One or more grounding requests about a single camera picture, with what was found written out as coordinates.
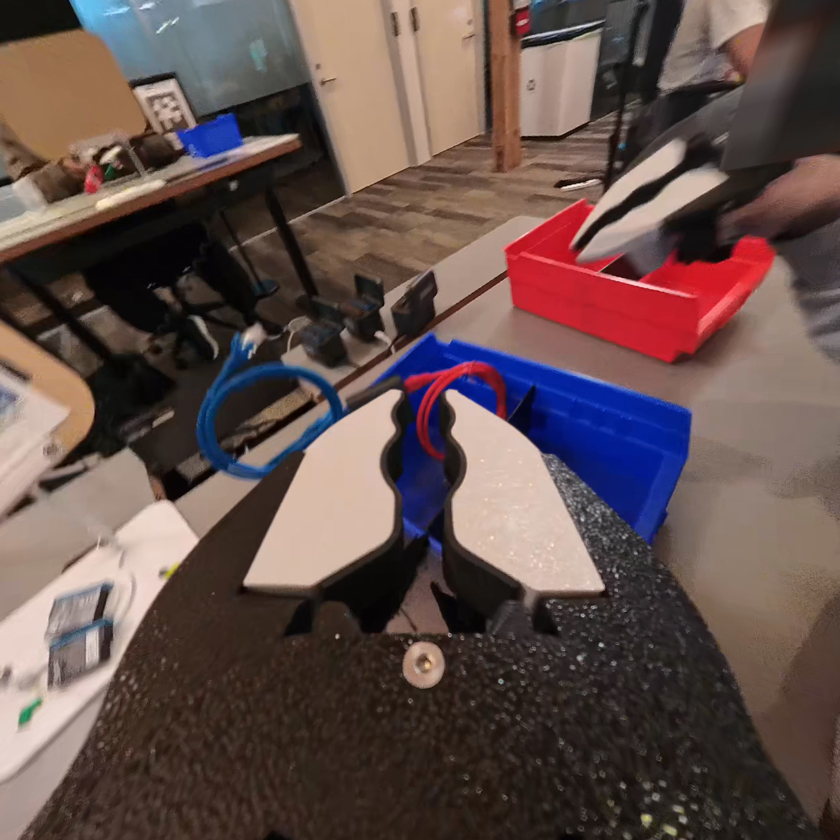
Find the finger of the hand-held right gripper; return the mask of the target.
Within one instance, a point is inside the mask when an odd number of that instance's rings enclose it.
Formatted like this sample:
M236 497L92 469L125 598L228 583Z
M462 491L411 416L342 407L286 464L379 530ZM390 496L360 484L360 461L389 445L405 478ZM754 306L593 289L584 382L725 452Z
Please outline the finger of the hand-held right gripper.
M604 259L630 256L642 249L644 272L649 272L665 260L661 242L671 215L685 209L727 182L728 174L715 164L686 163L681 175L667 184L650 203L606 227L585 248L580 248L580 265L590 265Z
M671 140L622 175L595 205L572 238L570 247L585 248L605 228L655 199L685 170L688 148L687 140Z

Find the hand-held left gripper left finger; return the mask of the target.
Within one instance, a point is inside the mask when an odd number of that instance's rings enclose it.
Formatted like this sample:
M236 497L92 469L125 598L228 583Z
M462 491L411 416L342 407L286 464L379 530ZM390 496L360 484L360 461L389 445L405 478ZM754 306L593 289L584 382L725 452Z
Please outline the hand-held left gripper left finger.
M381 634L399 613L427 551L406 533L398 487L414 414L389 391L347 413L302 455L242 582L246 595L303 609L345 607L363 632Z

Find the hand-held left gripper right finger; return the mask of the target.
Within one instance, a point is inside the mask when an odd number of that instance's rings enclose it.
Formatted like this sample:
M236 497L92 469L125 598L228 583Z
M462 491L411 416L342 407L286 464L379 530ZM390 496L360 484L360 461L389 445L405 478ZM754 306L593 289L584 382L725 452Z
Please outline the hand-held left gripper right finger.
M438 407L447 591L433 591L449 632L484 633L510 610L542 629L549 602L603 599L606 585L538 447L456 390Z

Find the red storage bin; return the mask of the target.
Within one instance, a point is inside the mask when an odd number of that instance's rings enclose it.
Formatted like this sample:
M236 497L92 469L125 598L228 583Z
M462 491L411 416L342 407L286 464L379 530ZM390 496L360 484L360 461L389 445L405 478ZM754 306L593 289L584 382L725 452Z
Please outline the red storage bin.
M574 203L505 247L512 303L660 361L695 354L739 313L775 259L768 243L745 238L717 264L670 257L646 276L623 256L578 265L571 240L593 208Z

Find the blue storage bin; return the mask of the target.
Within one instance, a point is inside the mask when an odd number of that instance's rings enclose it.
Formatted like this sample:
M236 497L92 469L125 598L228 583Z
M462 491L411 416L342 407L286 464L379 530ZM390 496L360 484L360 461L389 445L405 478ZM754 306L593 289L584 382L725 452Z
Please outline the blue storage bin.
M687 462L689 409L521 356L429 333L374 382L480 361L507 387L507 417L537 386L525 436L566 464L648 543L665 523Z

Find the brown-edged work desk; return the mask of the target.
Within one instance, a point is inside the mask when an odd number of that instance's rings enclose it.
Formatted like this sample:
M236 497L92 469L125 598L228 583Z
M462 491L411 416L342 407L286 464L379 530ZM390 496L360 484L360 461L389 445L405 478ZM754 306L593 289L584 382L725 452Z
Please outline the brown-edged work desk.
M108 242L87 250L73 246L72 254L66 256L50 255L50 250L149 207L208 190L201 203L179 208L182 217L162 218L160 223L162 227L174 227L194 218L204 220L240 202L235 184L300 148L297 134L247 138L236 149L206 159L187 155L159 171L136 175L106 185L97 193L74 196L46 209L18 215L2 222L2 269L25 285L100 360L110 361L114 356L110 348L52 296L47 286L81 271L92 261L104 259L106 253L120 248L121 243Z

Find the person's right hand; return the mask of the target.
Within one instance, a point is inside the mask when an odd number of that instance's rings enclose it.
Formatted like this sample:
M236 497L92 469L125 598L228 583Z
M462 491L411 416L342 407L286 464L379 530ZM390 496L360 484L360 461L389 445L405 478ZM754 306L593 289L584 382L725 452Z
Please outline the person's right hand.
M798 160L750 203L719 217L717 237L733 244L743 237L771 243L808 235L839 218L839 156Z

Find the white round table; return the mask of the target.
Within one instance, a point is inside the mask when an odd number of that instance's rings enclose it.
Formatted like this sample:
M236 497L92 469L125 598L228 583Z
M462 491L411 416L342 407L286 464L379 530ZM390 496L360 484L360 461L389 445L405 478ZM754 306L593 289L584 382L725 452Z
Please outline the white round table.
M178 510L155 502L2 620L2 671L10 670L1 695L3 783L103 695L154 599L196 545ZM113 585L105 610L114 623L110 658L67 687L48 687L46 629L54 601L101 583Z

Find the white door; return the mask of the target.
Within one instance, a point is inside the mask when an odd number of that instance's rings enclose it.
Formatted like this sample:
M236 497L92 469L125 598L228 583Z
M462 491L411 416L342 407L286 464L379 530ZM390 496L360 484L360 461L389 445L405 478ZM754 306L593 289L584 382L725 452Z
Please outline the white door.
M417 1L409 9L429 150L436 156L485 130L480 3Z
M379 1L292 1L346 192L409 166L403 116Z

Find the black packet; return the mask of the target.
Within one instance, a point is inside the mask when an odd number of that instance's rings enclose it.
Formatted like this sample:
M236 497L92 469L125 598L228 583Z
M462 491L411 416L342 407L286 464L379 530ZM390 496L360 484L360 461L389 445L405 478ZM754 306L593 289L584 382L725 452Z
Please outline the black packet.
M52 639L48 647L47 687L67 687L111 658L114 622L102 618Z
M112 581L102 581L59 595L49 610L45 639L52 642L101 620L105 615L113 586Z

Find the instruction sheet on board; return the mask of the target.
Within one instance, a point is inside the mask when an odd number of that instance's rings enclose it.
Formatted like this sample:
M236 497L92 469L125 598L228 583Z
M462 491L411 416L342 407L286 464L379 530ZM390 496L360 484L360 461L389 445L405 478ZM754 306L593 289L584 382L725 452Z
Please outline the instruction sheet on board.
M63 405L68 415L54 432L63 456L69 456L91 431L96 405L87 382L67 364L1 322L1 359L39 392Z

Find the small blue bin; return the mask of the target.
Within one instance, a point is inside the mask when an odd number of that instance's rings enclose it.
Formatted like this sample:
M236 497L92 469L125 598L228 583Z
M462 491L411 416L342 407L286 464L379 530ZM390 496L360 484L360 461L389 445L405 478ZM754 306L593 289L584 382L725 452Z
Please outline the small blue bin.
M179 129L175 135L184 151L195 159L209 159L244 145L238 121L231 112L197 124L191 129Z

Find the printed marker tag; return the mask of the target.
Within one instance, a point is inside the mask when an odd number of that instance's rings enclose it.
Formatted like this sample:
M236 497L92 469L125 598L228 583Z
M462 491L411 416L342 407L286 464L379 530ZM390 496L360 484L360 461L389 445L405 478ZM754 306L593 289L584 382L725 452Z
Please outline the printed marker tag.
M129 86L155 133L175 134L197 126L193 107L176 73L132 79Z

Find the wooden support post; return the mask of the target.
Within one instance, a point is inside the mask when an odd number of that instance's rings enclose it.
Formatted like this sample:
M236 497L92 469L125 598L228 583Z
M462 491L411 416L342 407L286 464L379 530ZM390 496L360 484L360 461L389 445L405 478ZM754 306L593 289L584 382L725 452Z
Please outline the wooden support post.
M520 39L510 1L489 1L491 145L494 170L507 173L522 159L520 125Z

